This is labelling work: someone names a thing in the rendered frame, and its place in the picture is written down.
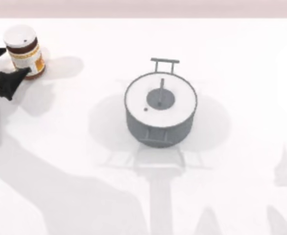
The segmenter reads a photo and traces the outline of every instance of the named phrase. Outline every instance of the pot handle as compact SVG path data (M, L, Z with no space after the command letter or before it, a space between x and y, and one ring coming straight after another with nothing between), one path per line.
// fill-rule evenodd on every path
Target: pot handle
M158 63L159 63L159 62L171 63L171 64L172 64L171 73L174 73L174 65L175 65L175 64L179 64L179 60L169 60L169 59L151 58L151 61L155 61L155 72L157 72L157 68L158 68Z
M146 135L143 139L139 139L139 141L141 142L145 142L145 143L163 143L163 144L173 144L171 141L167 140L167 130L164 133L164 139L163 140L153 140L150 139L150 129L147 129Z

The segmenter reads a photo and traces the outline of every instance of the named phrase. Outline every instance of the white jar lid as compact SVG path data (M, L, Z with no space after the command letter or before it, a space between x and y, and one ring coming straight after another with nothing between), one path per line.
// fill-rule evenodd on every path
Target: white jar lid
M174 104L165 110L151 107L147 102L150 91L160 87L164 78L164 89L175 96ZM172 127L186 121L197 106L197 96L191 85L174 74L151 73L134 81L128 87L125 104L130 114L141 123L152 127Z
M12 48L22 48L30 45L36 39L36 33L27 25L16 25L9 28L4 34L4 42Z

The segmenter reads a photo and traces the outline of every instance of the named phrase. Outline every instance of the tabletop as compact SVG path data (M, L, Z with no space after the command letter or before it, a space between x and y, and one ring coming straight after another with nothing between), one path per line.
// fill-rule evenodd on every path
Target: tabletop
M0 235L287 235L287 20L0 19L0 47L20 23L47 67L0 99ZM152 57L199 102L162 150L123 104Z

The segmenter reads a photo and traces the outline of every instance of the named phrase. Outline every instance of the jar label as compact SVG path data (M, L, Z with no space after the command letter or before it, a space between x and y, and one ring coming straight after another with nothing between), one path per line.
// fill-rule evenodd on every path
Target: jar label
M23 69L30 67L31 72L27 76L37 75L44 69L44 61L39 45L37 45L32 51L25 54L15 54L9 52L13 65L16 69Z

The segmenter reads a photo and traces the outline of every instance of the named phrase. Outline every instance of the pot body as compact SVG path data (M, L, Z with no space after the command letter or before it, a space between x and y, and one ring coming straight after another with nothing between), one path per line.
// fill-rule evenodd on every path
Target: pot body
M192 129L194 114L195 112L179 125L157 128L141 123L126 110L127 126L130 133L139 142L153 148L167 148L183 141Z

